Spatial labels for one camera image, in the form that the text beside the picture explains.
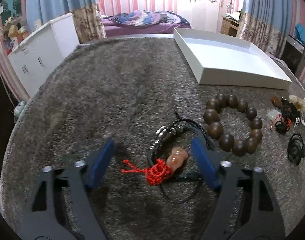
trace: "white box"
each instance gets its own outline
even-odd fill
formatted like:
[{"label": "white box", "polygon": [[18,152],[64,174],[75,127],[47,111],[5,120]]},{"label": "white box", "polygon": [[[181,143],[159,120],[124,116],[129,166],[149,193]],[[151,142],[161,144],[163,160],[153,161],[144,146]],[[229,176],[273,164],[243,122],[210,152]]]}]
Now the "white box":
[{"label": "white box", "polygon": [[291,80],[249,41],[202,30],[174,28],[174,39],[200,85],[288,89]]}]

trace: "wooden desk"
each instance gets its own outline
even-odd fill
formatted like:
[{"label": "wooden desk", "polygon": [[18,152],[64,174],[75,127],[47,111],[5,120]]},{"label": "wooden desk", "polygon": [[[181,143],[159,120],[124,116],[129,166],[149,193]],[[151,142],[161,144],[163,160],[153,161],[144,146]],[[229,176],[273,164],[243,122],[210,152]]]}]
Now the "wooden desk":
[{"label": "wooden desk", "polygon": [[239,22],[223,16],[223,24],[220,33],[236,37]]}]

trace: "brown wooden bead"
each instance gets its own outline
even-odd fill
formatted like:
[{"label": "brown wooden bead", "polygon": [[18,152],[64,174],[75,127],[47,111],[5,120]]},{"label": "brown wooden bead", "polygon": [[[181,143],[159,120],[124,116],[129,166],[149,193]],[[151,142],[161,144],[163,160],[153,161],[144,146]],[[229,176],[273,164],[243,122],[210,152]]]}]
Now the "brown wooden bead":
[{"label": "brown wooden bead", "polygon": [[246,110],[246,118],[253,120],[257,116],[257,110],[254,107],[248,107]]},{"label": "brown wooden bead", "polygon": [[233,146],[233,154],[238,157],[243,157],[247,152],[247,145],[244,140],[235,140]]},{"label": "brown wooden bead", "polygon": [[257,142],[260,143],[261,139],[263,138],[263,133],[260,129],[253,129],[251,130],[250,137],[255,138]]},{"label": "brown wooden bead", "polygon": [[256,138],[250,137],[246,140],[247,152],[249,154],[253,154],[258,146],[258,142]]},{"label": "brown wooden bead", "polygon": [[222,108],[227,106],[228,97],[225,94],[216,95],[216,99],[219,101],[219,104]]},{"label": "brown wooden bead", "polygon": [[260,118],[256,117],[251,121],[251,128],[252,129],[261,129],[263,126],[263,122]]},{"label": "brown wooden bead", "polygon": [[206,104],[207,109],[215,109],[217,113],[220,113],[221,107],[217,99],[209,99]]},{"label": "brown wooden bead", "polygon": [[224,133],[219,138],[219,148],[225,152],[230,152],[235,144],[234,137],[230,133]]},{"label": "brown wooden bead", "polygon": [[212,122],[219,122],[220,117],[215,109],[206,109],[204,113],[204,121],[206,124],[211,124]]},{"label": "brown wooden bead", "polygon": [[213,122],[208,125],[209,136],[213,139],[218,139],[224,132],[224,127],[220,122]]},{"label": "brown wooden bead", "polygon": [[245,112],[248,108],[248,102],[245,99],[238,99],[237,110],[241,113]]},{"label": "brown wooden bead", "polygon": [[229,106],[230,108],[236,108],[237,105],[238,105],[237,96],[235,96],[235,95],[229,95],[229,96],[228,96],[228,101],[227,101],[227,103],[228,103],[228,106]]}]

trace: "painting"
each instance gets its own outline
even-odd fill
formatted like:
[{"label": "painting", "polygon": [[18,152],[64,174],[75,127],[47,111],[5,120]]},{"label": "painting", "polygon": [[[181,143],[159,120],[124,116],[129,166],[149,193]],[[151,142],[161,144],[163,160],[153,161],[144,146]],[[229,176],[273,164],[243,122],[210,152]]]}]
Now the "painting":
[{"label": "painting", "polygon": [[3,7],[3,12],[0,16],[3,24],[9,17],[16,18],[22,14],[21,0],[2,0],[1,6]]}]

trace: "door handle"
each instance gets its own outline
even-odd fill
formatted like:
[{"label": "door handle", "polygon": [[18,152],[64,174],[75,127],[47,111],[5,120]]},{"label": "door handle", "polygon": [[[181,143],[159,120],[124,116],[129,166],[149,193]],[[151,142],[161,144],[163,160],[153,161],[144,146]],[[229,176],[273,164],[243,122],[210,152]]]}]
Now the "door handle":
[{"label": "door handle", "polygon": [[43,62],[41,61],[41,58],[40,58],[40,57],[38,57],[38,61],[39,61],[39,64],[40,64],[40,65],[44,66],[44,64],[43,64]]}]

